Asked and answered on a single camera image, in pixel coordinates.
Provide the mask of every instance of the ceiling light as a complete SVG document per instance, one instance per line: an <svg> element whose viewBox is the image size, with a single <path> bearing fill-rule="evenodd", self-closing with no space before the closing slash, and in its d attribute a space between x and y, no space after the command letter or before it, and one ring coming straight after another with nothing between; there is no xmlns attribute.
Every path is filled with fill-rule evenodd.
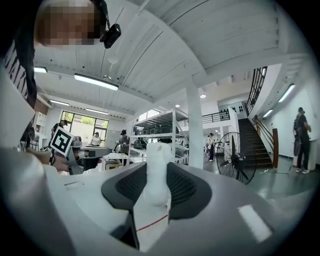
<svg viewBox="0 0 320 256"><path fill-rule="evenodd" d="M34 72L37 72L37 73L48 73L48 70L42 66L35 66L33 69L34 69Z"/></svg>
<svg viewBox="0 0 320 256"><path fill-rule="evenodd" d="M263 117L267 117L271 112L273 111L273 109L270 109Z"/></svg>
<svg viewBox="0 0 320 256"><path fill-rule="evenodd" d="M111 89L111 90L114 90L114 91L117 91L118 87L119 87L116 84L113 84L113 83L110 83L110 82L106 82L104 80L95 79L95 78L92 78L90 76L86 76L86 75L83 75L83 74L75 73L74 74L74 79L82 81L82 82L86 82L86 83L89 83L89 84L94 84L94 85L97 85L97 86L105 87L105 88L108 88L108 89Z"/></svg>
<svg viewBox="0 0 320 256"><path fill-rule="evenodd" d="M50 99L50 101L53 102L53 103L57 103L57 104L65 105L65 106L70 106L68 103L56 101L56 100L53 100L53 99Z"/></svg>
<svg viewBox="0 0 320 256"><path fill-rule="evenodd" d="M100 113L100 114L103 114L103 115L109 115L109 113L102 112L102 111L99 111L99 110L90 109L90 108L86 108L85 110L91 111L91 112Z"/></svg>
<svg viewBox="0 0 320 256"><path fill-rule="evenodd" d="M289 88L286 90L286 92L284 93L284 95L281 97L281 99L279 100L279 102L283 102L285 100L285 98L289 95L289 93L293 90L293 88L295 87L295 84L291 84L289 86Z"/></svg>

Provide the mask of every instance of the chair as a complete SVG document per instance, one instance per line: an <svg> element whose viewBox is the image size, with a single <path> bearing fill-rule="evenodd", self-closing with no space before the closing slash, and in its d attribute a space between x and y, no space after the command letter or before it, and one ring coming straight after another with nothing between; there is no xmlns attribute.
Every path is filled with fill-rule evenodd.
<svg viewBox="0 0 320 256"><path fill-rule="evenodd" d="M34 148L35 150L37 150L37 147L38 147L38 151L39 151L39 136L38 135L34 136L34 139L30 142L30 145L31 145L32 149Z"/></svg>

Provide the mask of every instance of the desk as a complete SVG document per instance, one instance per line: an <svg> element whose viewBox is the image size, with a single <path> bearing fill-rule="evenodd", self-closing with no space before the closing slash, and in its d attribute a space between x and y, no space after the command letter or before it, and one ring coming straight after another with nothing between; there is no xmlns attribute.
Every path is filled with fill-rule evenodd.
<svg viewBox="0 0 320 256"><path fill-rule="evenodd" d="M106 170L106 161L111 159L116 160L122 166L123 166L123 163L121 163L120 159L127 159L126 166L129 165L129 161L128 161L129 156L127 156L125 153L110 153L104 156L103 159L104 159L104 165L103 165L104 170Z"/></svg>

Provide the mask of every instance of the person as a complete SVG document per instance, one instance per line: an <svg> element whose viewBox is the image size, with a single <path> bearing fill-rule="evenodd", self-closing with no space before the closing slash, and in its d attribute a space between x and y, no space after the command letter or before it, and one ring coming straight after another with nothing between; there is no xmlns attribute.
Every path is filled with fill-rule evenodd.
<svg viewBox="0 0 320 256"><path fill-rule="evenodd" d="M12 2L19 5L8 23L4 67L29 105L34 108L37 86L34 72L35 47L93 45L104 34L107 18L100 0L33 0Z"/></svg>
<svg viewBox="0 0 320 256"><path fill-rule="evenodd" d="M208 148L208 138L210 137L210 135L208 135L208 137L206 138L206 140L205 140L205 156L206 157L210 157L210 152L209 152L209 148Z"/></svg>
<svg viewBox="0 0 320 256"><path fill-rule="evenodd" d="M91 144L92 146L99 147L100 142L101 142L101 138L100 138L100 136L99 136L99 132L96 132L96 133L94 134L94 136L92 136L92 139L91 139L90 144Z"/></svg>
<svg viewBox="0 0 320 256"><path fill-rule="evenodd" d="M51 129L51 140L55 135L56 130L58 129L58 127L63 128L64 126L68 125L68 121L67 120L61 120L60 122L57 122L54 127L52 127Z"/></svg>
<svg viewBox="0 0 320 256"><path fill-rule="evenodd" d="M122 130L121 131L121 139L119 139L118 144L120 144L120 150L119 153L124 153L127 156L129 155L129 146L130 146L130 137L127 136L127 131ZM127 164L127 159L124 159L123 165L125 166Z"/></svg>
<svg viewBox="0 0 320 256"><path fill-rule="evenodd" d="M303 156L303 168L304 171L303 174L308 174L310 170L308 169L308 162L309 162L309 152L310 152L310 138L308 135L308 131L311 132L311 127L308 125L305 111L302 107L299 107L298 109L298 115L295 119L296 128L297 128L297 134L299 137L299 151L297 156L297 162L296 162L296 172L299 173L301 169L301 161Z"/></svg>
<svg viewBox="0 0 320 256"><path fill-rule="evenodd" d="M210 152L210 157L209 161L212 162L214 160L214 153L215 153L215 145L214 145L214 139L213 139L213 134L212 132L210 133L209 137L207 138L207 143L208 143L208 149Z"/></svg>

